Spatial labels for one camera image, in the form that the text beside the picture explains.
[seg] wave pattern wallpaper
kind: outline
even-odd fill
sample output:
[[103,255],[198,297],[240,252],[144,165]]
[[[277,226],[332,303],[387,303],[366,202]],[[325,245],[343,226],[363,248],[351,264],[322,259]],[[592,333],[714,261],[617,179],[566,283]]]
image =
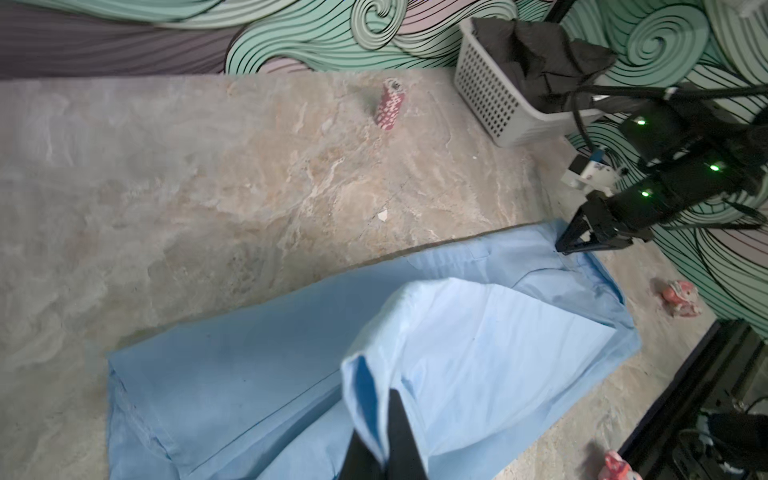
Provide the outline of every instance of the wave pattern wallpaper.
[[[0,0],[0,78],[342,71],[453,65],[466,17],[541,20],[544,0]],[[615,85],[702,88],[768,83],[768,15],[742,19],[718,0],[578,0],[569,35],[613,48]],[[719,101],[749,122],[765,98]],[[623,115],[588,130],[619,167],[642,174],[619,134]],[[571,137],[583,147],[578,136]],[[767,212],[768,183],[730,200]],[[685,223],[738,220],[712,200]],[[657,228],[657,242],[721,318],[768,336],[768,231]]]

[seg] folded fabric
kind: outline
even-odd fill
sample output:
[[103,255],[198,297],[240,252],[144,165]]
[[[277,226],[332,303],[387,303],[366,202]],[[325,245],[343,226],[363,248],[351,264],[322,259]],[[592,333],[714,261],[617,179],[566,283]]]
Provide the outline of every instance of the folded fabric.
[[[473,18],[475,37],[533,108],[544,113],[570,111],[579,85],[592,84],[616,63],[609,48],[575,39],[553,22]],[[589,95],[578,107],[589,108]]]
[[342,361],[343,398],[363,443],[385,465],[389,391],[398,390],[427,465],[550,402],[613,333],[500,285],[407,283]]
[[621,293],[595,257],[555,252],[563,228],[520,227],[350,270],[114,353],[112,480],[331,480],[353,428],[340,402],[339,366],[349,347],[403,285],[449,277],[513,289],[612,332],[551,399],[527,392],[543,403],[496,422],[495,434],[430,450],[432,480],[491,478],[640,345]]

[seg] black cloth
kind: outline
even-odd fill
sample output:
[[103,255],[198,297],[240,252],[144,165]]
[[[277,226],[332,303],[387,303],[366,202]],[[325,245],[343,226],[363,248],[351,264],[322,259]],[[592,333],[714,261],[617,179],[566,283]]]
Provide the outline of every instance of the black cloth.
[[[557,23],[473,18],[475,37],[533,108],[544,113],[570,111],[570,93],[591,84],[616,62],[600,45],[568,38]],[[578,107],[589,108],[589,95]]]

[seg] white plastic basket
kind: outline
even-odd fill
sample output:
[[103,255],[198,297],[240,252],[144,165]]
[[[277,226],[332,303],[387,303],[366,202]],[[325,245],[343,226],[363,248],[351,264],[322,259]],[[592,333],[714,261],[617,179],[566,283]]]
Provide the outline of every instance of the white plastic basket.
[[[475,38],[471,18],[462,20],[459,27],[464,38],[454,83],[494,143],[499,147],[512,147],[577,130],[571,112],[544,114],[525,100]],[[581,118],[586,125],[603,114],[592,108],[582,110]]]

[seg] marble countertop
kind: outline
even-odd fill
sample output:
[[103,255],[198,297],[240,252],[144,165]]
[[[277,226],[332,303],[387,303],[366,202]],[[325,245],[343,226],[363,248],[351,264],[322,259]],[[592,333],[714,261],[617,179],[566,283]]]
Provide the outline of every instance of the marble countertop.
[[[384,78],[408,91],[392,131]],[[565,139],[497,148],[451,69],[0,82],[0,465],[107,478],[105,356],[425,245],[569,219]],[[386,221],[379,218],[386,211]],[[498,478],[594,477],[713,321],[653,244],[600,253],[643,339]]]

